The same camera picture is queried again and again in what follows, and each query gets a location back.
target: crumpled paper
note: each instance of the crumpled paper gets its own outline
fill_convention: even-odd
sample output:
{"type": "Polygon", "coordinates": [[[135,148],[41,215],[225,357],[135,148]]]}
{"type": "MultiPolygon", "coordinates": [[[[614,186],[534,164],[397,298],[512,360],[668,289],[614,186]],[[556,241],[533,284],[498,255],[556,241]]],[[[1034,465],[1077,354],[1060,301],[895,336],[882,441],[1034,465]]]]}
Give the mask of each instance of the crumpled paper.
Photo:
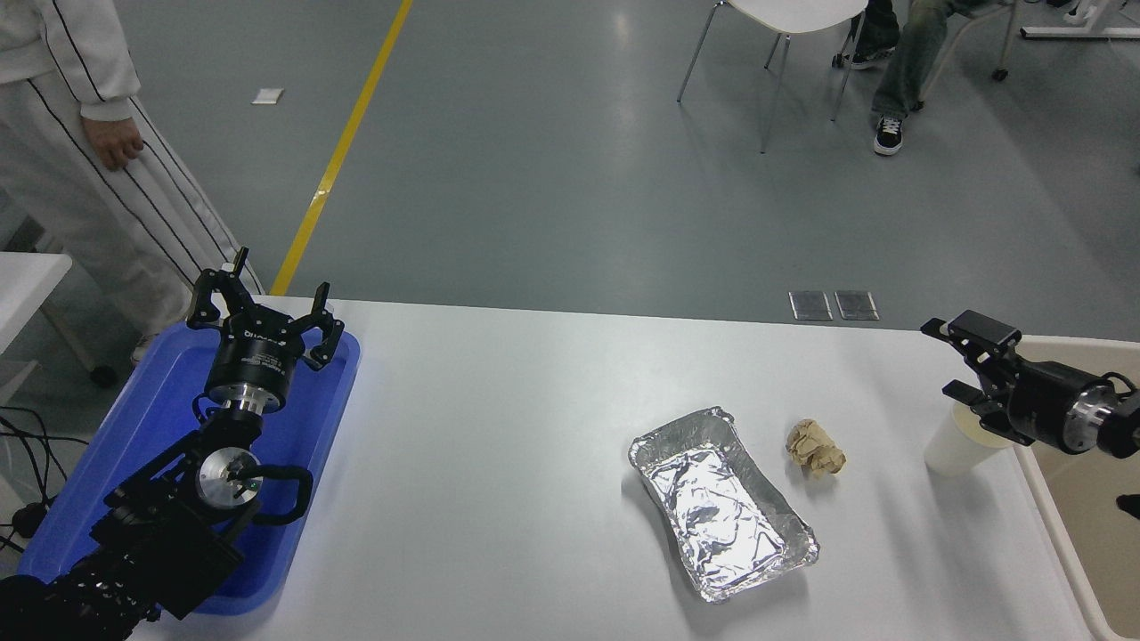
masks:
{"type": "Polygon", "coordinates": [[[807,465],[812,476],[836,473],[844,468],[847,455],[836,446],[820,423],[804,419],[788,435],[788,454],[797,465],[807,465]]]}

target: blue tray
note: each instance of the blue tray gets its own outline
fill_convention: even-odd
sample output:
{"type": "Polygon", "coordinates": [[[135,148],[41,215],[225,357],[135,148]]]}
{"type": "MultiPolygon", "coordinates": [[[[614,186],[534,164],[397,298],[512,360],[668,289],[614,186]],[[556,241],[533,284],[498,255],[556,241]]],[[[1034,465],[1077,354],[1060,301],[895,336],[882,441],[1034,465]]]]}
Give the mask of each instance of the blue tray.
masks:
{"type": "MultiPolygon", "coordinates": [[[[304,339],[311,347],[320,334],[312,331],[304,339]]],[[[50,582],[95,550],[88,533],[107,512],[103,497],[198,428],[190,401],[202,392],[217,349],[218,332],[185,325],[155,340],[28,544],[21,574],[50,582]]],[[[316,490],[359,362],[360,344],[345,332],[332,363],[320,372],[299,363],[285,407],[266,415],[262,436],[253,443],[258,459],[304,465],[312,472],[316,490]]],[[[264,511],[284,513],[292,508],[295,493],[296,484],[270,481],[259,498],[264,511]]],[[[245,561],[195,611],[241,615],[266,602],[285,579],[303,527],[304,519],[285,527],[247,527],[236,543],[245,561]]]]}

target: table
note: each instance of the table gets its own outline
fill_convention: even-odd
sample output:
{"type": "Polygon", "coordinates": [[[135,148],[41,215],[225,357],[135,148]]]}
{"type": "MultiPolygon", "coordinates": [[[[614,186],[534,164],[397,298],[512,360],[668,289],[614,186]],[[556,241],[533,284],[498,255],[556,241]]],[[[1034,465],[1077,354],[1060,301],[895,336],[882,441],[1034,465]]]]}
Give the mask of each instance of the table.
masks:
{"type": "Polygon", "coordinates": [[[360,368],[285,585],[249,615],[165,616],[132,639],[1090,638],[1013,453],[927,472],[939,390],[970,372],[917,331],[334,308],[360,368]],[[719,606],[687,585],[626,460],[712,405],[822,546],[719,606]],[[783,451],[807,416],[848,454],[837,477],[783,451]]]}
{"type": "Polygon", "coordinates": [[[1081,26],[1023,26],[1021,36],[1033,39],[1078,39],[1078,40],[1137,40],[1140,39],[1140,27],[1105,26],[1112,22],[1112,16],[1121,10],[1123,2],[1118,0],[1096,0],[1092,16],[1081,26]]]}
{"type": "Polygon", "coordinates": [[[0,352],[40,308],[72,259],[64,254],[0,252],[0,352]]]}

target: white paper cup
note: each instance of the white paper cup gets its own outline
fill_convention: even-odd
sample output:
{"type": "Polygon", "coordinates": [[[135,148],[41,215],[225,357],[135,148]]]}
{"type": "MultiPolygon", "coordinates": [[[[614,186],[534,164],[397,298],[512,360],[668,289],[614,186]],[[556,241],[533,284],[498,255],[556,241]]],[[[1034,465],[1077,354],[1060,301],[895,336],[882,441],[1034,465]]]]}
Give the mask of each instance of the white paper cup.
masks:
{"type": "Polygon", "coordinates": [[[954,403],[922,457],[930,471],[956,477],[1011,445],[1012,441],[987,432],[969,407],[954,403]]]}

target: white pants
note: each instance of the white pants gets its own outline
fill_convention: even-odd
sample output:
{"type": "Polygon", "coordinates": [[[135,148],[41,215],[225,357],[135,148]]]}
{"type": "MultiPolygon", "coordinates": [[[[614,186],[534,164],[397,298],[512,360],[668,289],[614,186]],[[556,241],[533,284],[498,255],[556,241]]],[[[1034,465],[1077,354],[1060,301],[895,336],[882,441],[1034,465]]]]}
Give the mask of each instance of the white pants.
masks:
{"type": "MultiPolygon", "coordinates": [[[[131,103],[145,148],[109,171],[58,72],[0,84],[0,189],[139,332],[153,334],[185,317],[189,285],[202,269],[231,262],[238,244],[138,99],[131,103]]],[[[246,274],[263,293],[252,269],[246,274]]]]}

